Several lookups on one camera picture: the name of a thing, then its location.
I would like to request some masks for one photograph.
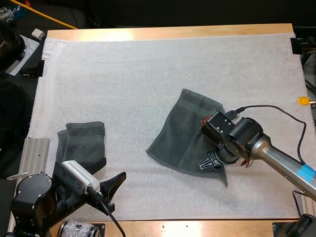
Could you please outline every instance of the black cable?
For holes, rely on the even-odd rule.
[[[118,221],[115,219],[115,217],[112,215],[112,213],[107,209],[107,206],[102,201],[100,202],[100,204],[101,204],[101,207],[103,208],[103,212],[110,216],[112,221],[116,224],[117,228],[121,232],[122,236],[126,237],[123,228],[119,225]]]
[[[123,237],[126,237],[125,232],[123,230],[123,228],[119,225],[118,221],[115,219],[115,217],[112,215],[112,213],[108,210],[104,198],[101,194],[99,194],[98,192],[96,192],[92,187],[88,186],[87,187],[87,192],[88,194],[90,194],[90,196],[95,199],[97,201],[97,203],[99,203],[101,205],[102,208],[102,212],[108,216],[110,216],[110,218],[112,219],[112,221],[116,224],[117,228],[119,229],[119,231],[122,233]]]
[[[74,14],[74,12],[73,12],[72,8],[71,8],[71,7],[69,7],[69,10],[70,10],[70,12],[71,12],[72,16],[73,16],[73,17],[74,17],[74,19],[75,19],[75,22],[76,22],[76,27],[77,27],[77,28],[79,28],[77,18],[76,18],[76,16],[75,16],[75,14]]]
[[[313,92],[313,93],[316,93],[316,86],[314,86],[313,84],[311,84],[308,80],[306,80],[305,79],[305,84],[306,84],[306,86],[309,86],[311,89],[311,91]]]
[[[294,119],[295,121],[297,122],[300,122],[304,125],[303,127],[303,131],[302,131],[302,135],[301,135],[301,138],[298,142],[298,145],[297,145],[297,156],[298,156],[298,159],[301,161],[301,164],[304,165],[305,162],[303,161],[302,157],[301,157],[301,144],[302,144],[302,141],[303,141],[303,138],[304,138],[304,134],[305,134],[305,130],[306,130],[306,123],[302,120],[299,120],[298,118],[294,117],[293,115],[289,114],[288,112],[284,111],[283,109],[275,106],[275,105],[249,105],[249,106],[245,106],[245,107],[240,107],[239,109],[236,109],[237,113],[241,113],[243,112],[244,110],[248,109],[248,108],[258,108],[258,107],[271,107],[271,108],[275,108],[279,111],[281,111],[282,113],[288,115],[289,117],[291,117],[292,119]]]
[[[296,190],[293,190],[293,191],[292,191],[292,195],[293,195],[293,198],[294,198],[294,201],[295,201],[296,209],[297,209],[298,215],[299,215],[300,218],[301,218],[301,217],[302,217],[302,214],[301,214],[301,211],[300,211],[300,207],[298,206],[298,203],[297,203],[297,199],[296,199],[295,194],[303,195],[303,196],[306,196],[306,197],[308,197],[308,196],[307,196],[306,194],[301,193],[301,192],[298,192],[298,191],[296,191]]]

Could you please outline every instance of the wooden table edge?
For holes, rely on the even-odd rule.
[[[47,37],[73,41],[128,41],[292,33],[292,24],[252,24],[156,28],[115,28],[48,31]]]

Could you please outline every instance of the red wire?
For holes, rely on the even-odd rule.
[[[212,115],[208,115],[208,116],[206,116],[205,118],[203,118],[203,119],[201,120],[202,126],[204,126],[205,123],[206,123],[206,121],[208,121],[211,117],[212,117]]]

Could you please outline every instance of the dark gray cloth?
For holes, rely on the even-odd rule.
[[[56,161],[75,160],[94,174],[106,165],[102,122],[68,123],[58,132]]]
[[[224,112],[223,105],[183,89],[147,154],[164,166],[194,176],[218,178],[227,186],[224,167],[201,170],[198,164],[209,151],[216,149],[201,130],[201,120],[216,111]]]

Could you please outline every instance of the white object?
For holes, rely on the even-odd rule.
[[[32,36],[38,40],[42,40],[45,36],[45,33],[39,29],[35,29],[32,32]]]
[[[293,34],[204,37],[124,42],[46,39],[44,76],[39,79],[28,136],[48,137],[46,172],[52,174],[57,132],[68,122],[105,124],[107,165],[96,177],[126,171],[116,192],[119,220],[296,218],[294,186],[263,161],[245,169],[227,166],[228,187],[219,180],[162,166],[145,152],[187,88],[221,102],[226,111],[275,104],[306,121],[303,159],[316,169],[316,137]],[[272,108],[247,109],[272,144],[297,157],[302,125]],[[69,219],[103,220],[89,206]]]
[[[62,162],[62,165],[71,172],[82,184],[84,185],[85,194],[87,194],[87,188],[92,187],[95,191],[100,190],[99,181],[93,177],[87,170],[85,170],[81,165],[79,165],[74,160],[68,160]]]
[[[33,54],[33,52],[36,50],[38,45],[40,43],[36,42],[35,40],[32,40],[30,38],[27,38],[25,36],[21,36],[25,43],[25,55],[21,61],[16,60],[7,70],[5,70],[6,73],[15,76],[20,69],[23,67],[23,65],[26,63],[26,61],[29,59],[29,57]]]

